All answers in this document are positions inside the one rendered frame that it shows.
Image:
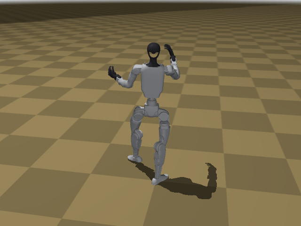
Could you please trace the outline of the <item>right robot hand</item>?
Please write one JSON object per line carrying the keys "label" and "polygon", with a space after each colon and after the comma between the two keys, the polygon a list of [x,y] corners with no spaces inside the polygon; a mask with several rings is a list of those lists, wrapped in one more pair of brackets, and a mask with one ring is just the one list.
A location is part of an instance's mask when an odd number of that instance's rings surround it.
{"label": "right robot hand", "polygon": [[164,48],[164,49],[167,49],[167,50],[169,51],[169,54],[170,54],[170,56],[171,56],[170,59],[172,59],[172,61],[175,61],[176,59],[175,59],[173,50],[171,49],[170,45],[165,44],[164,47],[166,47],[166,48]]}

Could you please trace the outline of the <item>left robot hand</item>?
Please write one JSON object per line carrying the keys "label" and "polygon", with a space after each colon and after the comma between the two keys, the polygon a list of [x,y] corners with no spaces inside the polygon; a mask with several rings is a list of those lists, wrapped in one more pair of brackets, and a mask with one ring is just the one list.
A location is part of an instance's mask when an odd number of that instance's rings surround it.
{"label": "left robot hand", "polygon": [[118,75],[118,74],[116,74],[116,73],[114,72],[113,66],[112,66],[112,69],[111,69],[111,66],[109,67],[109,69],[108,69],[108,75],[109,75],[110,77],[114,78],[115,80],[116,80],[116,77],[121,78],[120,75]]}

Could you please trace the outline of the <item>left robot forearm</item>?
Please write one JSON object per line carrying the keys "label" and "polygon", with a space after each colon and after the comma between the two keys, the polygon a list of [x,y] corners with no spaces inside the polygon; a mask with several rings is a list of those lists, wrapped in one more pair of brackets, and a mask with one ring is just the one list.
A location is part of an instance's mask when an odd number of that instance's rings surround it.
{"label": "left robot forearm", "polygon": [[127,81],[124,80],[122,77],[121,78],[116,77],[116,81],[118,82],[119,85],[121,85],[124,88],[127,86]]}

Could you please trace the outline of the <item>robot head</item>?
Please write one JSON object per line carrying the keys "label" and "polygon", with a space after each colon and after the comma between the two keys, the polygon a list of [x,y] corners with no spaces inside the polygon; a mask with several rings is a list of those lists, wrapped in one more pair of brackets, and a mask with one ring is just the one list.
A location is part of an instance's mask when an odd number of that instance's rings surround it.
{"label": "robot head", "polygon": [[[148,52],[148,55],[149,55],[149,58],[150,58],[150,62],[148,64],[146,64],[146,66],[148,66],[148,67],[158,67],[158,66],[160,66],[157,63],[157,58],[158,58],[159,53],[160,53],[160,45],[155,43],[155,42],[150,43],[147,47],[147,52]],[[156,57],[151,57],[149,52],[151,52],[153,54],[158,52],[158,55]]]}

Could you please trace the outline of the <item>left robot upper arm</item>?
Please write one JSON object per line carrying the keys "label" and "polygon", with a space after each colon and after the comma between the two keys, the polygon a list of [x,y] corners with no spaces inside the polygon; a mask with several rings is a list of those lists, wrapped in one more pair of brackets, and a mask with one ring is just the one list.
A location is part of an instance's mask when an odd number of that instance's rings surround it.
{"label": "left robot upper arm", "polygon": [[130,74],[129,74],[129,77],[128,77],[128,80],[127,81],[127,86],[126,88],[132,88],[133,87],[133,83],[137,77],[137,75],[139,75],[141,73],[141,68],[142,68],[142,65],[134,65]]}

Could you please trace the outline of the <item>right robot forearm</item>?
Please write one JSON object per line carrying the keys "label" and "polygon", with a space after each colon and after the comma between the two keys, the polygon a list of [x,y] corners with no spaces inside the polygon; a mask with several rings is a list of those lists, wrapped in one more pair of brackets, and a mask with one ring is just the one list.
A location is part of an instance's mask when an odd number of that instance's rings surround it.
{"label": "right robot forearm", "polygon": [[[176,58],[175,58],[176,59]],[[176,63],[177,59],[175,61],[172,61],[172,59],[170,60],[171,62],[171,65],[173,66],[173,68],[177,71],[177,74],[178,76],[180,77],[180,72],[179,72],[179,69],[178,69],[178,65]]]}

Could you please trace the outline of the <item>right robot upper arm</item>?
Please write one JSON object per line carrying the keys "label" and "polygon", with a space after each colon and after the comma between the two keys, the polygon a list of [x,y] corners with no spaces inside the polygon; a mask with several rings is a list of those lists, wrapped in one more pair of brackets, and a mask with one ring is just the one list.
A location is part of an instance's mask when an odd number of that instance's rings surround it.
{"label": "right robot upper arm", "polygon": [[164,66],[164,69],[165,69],[165,74],[167,76],[171,76],[173,80],[177,80],[180,78],[177,74],[177,71],[173,68],[172,65]]}

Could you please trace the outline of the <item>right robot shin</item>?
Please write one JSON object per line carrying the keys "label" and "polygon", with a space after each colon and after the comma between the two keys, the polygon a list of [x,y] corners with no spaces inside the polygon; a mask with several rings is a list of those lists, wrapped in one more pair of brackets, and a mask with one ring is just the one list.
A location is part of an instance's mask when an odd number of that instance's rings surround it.
{"label": "right robot shin", "polygon": [[155,177],[157,177],[157,179],[160,178],[162,166],[165,160],[165,155],[166,155],[166,147],[164,144],[160,144],[158,147],[158,152],[156,151],[154,153]]}

